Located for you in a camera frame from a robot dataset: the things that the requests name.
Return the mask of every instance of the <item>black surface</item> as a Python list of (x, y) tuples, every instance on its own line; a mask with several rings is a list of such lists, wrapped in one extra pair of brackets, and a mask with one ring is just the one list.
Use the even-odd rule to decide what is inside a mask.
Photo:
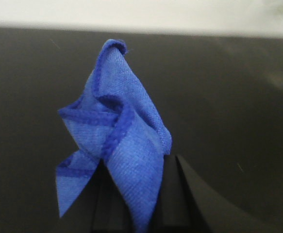
[(126, 41), (173, 153), (231, 204), (283, 229), (283, 39), (0, 29), (0, 233), (54, 228), (55, 166), (76, 150), (56, 111), (81, 94), (108, 38)]
[(177, 157), (187, 185), (191, 216), (200, 233), (282, 233), (232, 205), (213, 190), (182, 157)]

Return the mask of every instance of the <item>glossy black surface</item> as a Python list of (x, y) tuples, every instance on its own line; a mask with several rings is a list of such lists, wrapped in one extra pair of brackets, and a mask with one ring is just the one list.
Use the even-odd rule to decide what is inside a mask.
[[(283, 39), (0, 29), (0, 233), (56, 224), (54, 169), (76, 150), (56, 111), (81, 94), (108, 38), (126, 41), (172, 153), (233, 205), (283, 229)], [(87, 232), (90, 195), (62, 232)]]

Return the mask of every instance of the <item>blue microfiber cloth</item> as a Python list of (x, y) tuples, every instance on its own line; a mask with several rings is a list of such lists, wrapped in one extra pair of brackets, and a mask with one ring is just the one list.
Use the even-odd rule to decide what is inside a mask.
[(124, 59), (123, 41), (108, 40), (80, 98), (59, 110), (79, 150), (56, 168), (60, 217), (100, 159), (129, 207), (135, 232), (148, 229), (171, 135)]

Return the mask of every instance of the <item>blue cloth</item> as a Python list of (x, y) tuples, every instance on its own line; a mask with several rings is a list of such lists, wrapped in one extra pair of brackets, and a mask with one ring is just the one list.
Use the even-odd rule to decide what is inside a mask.
[(171, 136), (124, 59), (124, 42), (108, 40), (83, 94), (59, 114), (79, 150), (56, 168), (62, 216), (93, 175), (100, 159), (129, 207), (135, 232), (147, 231)]

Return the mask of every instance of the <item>white wall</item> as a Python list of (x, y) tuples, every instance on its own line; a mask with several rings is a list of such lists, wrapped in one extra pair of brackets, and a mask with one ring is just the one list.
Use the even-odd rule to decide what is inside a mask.
[(283, 0), (0, 0), (0, 26), (283, 37)]

